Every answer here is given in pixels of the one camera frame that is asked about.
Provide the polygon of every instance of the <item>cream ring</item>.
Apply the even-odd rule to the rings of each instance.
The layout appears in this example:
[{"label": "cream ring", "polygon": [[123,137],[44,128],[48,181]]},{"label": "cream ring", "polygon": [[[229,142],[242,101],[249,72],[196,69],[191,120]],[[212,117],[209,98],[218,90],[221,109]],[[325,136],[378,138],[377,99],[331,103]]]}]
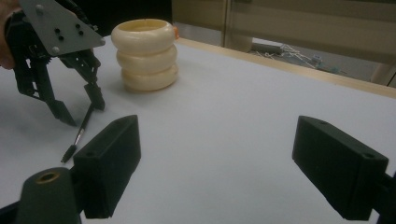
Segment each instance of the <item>cream ring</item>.
[{"label": "cream ring", "polygon": [[124,70],[134,74],[158,73],[168,69],[177,59],[177,49],[169,49],[150,55],[131,55],[117,51],[117,62]]},{"label": "cream ring", "polygon": [[111,41],[119,51],[150,54],[171,47],[175,41],[175,31],[167,21],[126,21],[113,29]]},{"label": "cream ring", "polygon": [[172,84],[177,79],[177,65],[149,75],[136,75],[126,70],[121,71],[124,87],[127,91],[156,91]]}]

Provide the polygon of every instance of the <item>metal bracket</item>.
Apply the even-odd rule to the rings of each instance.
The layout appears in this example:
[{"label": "metal bracket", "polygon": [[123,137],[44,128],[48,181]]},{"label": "metal bracket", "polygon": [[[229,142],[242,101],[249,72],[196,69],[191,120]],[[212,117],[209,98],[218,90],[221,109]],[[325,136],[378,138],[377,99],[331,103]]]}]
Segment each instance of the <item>metal bracket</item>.
[{"label": "metal bracket", "polygon": [[90,26],[54,0],[20,0],[20,5],[51,56],[106,43]]}]

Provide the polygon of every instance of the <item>screw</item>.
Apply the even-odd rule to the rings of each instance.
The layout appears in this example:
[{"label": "screw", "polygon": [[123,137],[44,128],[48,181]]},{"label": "screw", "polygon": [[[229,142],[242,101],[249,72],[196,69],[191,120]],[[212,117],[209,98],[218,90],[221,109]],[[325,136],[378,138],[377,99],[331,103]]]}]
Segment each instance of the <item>screw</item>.
[{"label": "screw", "polygon": [[105,45],[105,44],[106,44],[106,40],[105,40],[104,38],[101,38],[101,39],[100,39],[100,45],[103,46],[103,45]]},{"label": "screw", "polygon": [[44,7],[42,5],[35,5],[35,11],[38,15],[44,14]]},{"label": "screw", "polygon": [[52,48],[52,53],[58,54],[61,50],[58,47],[53,47]]}]

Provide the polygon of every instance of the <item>black pen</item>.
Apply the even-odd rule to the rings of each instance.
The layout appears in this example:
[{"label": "black pen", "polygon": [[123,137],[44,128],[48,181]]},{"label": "black pen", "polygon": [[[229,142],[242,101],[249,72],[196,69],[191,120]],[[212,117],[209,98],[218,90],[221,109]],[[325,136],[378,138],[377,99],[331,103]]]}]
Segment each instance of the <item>black pen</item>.
[{"label": "black pen", "polygon": [[71,145],[69,147],[69,149],[67,149],[67,151],[64,153],[64,156],[62,157],[61,162],[63,162],[63,163],[68,162],[70,160],[70,158],[72,158],[72,156],[76,152],[77,143],[78,143],[79,139],[81,138],[82,134],[85,132],[85,128],[87,127],[88,120],[90,119],[92,111],[93,111],[93,104],[91,104],[90,107],[88,108],[87,114],[85,115],[85,118],[82,121],[81,127],[78,130],[74,144]]}]

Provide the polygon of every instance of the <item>table edge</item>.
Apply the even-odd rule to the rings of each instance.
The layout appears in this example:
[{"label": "table edge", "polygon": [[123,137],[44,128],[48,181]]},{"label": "table edge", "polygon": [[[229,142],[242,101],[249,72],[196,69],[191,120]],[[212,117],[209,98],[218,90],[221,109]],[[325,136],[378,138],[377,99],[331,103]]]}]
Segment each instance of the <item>table edge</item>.
[{"label": "table edge", "polygon": [[283,70],[286,72],[291,72],[293,74],[297,74],[303,77],[310,77],[313,79],[326,81],[332,83],[334,85],[340,85],[344,87],[348,87],[351,89],[359,90],[359,91],[367,91],[373,94],[386,96],[389,98],[396,99],[396,89],[382,86],[379,84],[375,84],[372,82],[367,82],[363,80],[354,79],[351,77],[342,77],[335,74],[330,74],[326,72],[322,72],[319,70],[302,67],[299,65],[291,64],[291,63],[284,63],[272,59],[267,59],[264,57],[256,56],[253,54],[248,54],[245,52],[233,50],[233,49],[226,49],[219,46],[214,46],[202,42],[197,42],[194,40],[189,40],[185,38],[179,38],[176,43],[188,46],[195,49],[202,49],[205,51],[210,51],[213,53],[221,54],[224,56],[232,57],[239,60],[244,60],[251,63],[257,63],[264,66],[272,67],[275,69]]}]

